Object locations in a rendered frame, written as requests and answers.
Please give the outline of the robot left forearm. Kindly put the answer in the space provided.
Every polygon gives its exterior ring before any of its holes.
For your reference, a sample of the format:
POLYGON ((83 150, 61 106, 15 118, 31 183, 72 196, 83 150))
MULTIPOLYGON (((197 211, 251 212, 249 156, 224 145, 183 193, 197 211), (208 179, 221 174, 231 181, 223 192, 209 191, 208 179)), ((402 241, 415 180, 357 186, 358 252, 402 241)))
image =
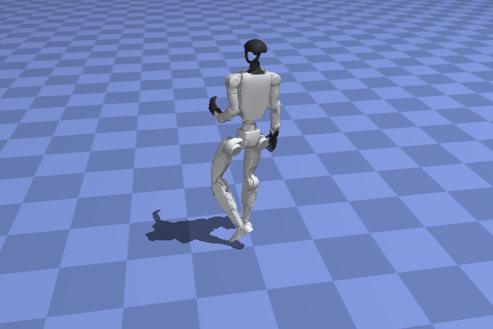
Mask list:
POLYGON ((232 120, 233 110, 230 107, 227 107, 226 110, 222 113, 214 111, 213 117, 217 120, 218 123, 225 123, 226 121, 232 120))

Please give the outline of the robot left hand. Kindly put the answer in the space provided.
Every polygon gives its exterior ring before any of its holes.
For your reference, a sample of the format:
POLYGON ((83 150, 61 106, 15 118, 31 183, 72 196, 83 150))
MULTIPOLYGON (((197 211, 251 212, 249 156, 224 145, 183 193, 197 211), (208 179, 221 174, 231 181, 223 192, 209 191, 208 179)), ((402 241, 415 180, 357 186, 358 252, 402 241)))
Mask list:
POLYGON ((216 96, 212 97, 210 99, 210 104, 209 104, 209 110, 212 114, 214 114, 214 111, 216 110, 216 112, 218 113, 222 113, 222 111, 220 110, 220 108, 217 108, 217 105, 216 105, 216 96))

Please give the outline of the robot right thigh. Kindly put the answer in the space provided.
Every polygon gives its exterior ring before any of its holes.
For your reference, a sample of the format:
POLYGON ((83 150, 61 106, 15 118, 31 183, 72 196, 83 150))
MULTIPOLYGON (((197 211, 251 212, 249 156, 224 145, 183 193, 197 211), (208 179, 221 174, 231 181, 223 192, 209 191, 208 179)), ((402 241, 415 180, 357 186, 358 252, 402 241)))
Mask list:
POLYGON ((260 134, 260 143, 250 149, 245 149, 243 158, 243 186, 247 190, 255 190, 257 188, 257 179, 254 176, 257 164, 260 160, 261 150, 268 145, 268 139, 260 134))

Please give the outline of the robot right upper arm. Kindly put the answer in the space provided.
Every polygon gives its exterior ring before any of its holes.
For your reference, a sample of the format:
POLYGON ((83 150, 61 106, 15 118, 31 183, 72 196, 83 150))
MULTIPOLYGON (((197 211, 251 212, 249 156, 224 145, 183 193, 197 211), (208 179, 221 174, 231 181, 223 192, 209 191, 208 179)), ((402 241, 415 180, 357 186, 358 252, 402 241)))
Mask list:
POLYGON ((281 77, 275 72, 270 72, 272 77, 271 88, 270 88, 270 100, 268 102, 268 109, 272 111, 277 111, 278 99, 280 95, 280 83, 281 77))

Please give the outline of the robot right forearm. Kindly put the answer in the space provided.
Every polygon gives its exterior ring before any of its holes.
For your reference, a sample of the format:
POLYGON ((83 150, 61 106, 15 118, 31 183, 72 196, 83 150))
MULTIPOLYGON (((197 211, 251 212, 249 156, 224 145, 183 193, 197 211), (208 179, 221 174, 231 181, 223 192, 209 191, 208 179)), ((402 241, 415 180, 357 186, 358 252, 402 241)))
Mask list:
POLYGON ((277 111, 270 112, 270 132, 272 135, 275 131, 280 131, 280 101, 278 101, 277 111))

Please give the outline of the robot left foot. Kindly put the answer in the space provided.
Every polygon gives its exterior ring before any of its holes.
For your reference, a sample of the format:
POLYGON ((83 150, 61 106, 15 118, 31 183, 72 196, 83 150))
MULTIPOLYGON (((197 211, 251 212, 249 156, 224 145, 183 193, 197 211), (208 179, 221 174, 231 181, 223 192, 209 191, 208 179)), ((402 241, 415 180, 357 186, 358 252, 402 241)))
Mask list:
MULTIPOLYGON (((240 227, 240 229, 241 229, 241 227, 240 227)), ((252 230, 253 230, 253 228, 251 227, 251 225, 249 225, 249 224, 242 225, 242 229, 236 230, 235 234, 231 237, 230 242, 233 242, 234 240, 239 239, 240 237, 250 233, 252 230)))

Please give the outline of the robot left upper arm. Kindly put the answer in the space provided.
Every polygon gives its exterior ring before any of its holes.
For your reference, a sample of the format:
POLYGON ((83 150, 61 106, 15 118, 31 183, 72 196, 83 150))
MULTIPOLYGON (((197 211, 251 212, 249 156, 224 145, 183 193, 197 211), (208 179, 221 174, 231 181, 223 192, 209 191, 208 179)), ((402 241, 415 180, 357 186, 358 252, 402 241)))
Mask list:
POLYGON ((229 74, 224 80, 227 98, 230 104, 230 106, 228 107, 233 110, 233 115, 231 117, 238 116, 240 114, 239 95, 237 87, 240 84, 241 76, 242 74, 240 73, 229 74))

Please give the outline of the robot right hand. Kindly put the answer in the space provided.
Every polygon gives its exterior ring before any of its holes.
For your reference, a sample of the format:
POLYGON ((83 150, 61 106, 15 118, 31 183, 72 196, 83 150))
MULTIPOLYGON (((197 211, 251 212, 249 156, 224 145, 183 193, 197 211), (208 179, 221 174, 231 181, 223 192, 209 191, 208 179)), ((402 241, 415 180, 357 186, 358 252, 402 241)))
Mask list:
POLYGON ((277 145, 277 136, 278 136, 278 130, 274 132, 274 134, 272 135, 272 133, 270 132, 270 134, 268 136, 266 136, 266 138, 270 137, 269 141, 268 141, 268 144, 270 143, 270 145, 268 147, 266 147, 266 149, 268 149, 269 147, 269 151, 272 152, 273 150, 275 150, 276 148, 276 145, 277 145))

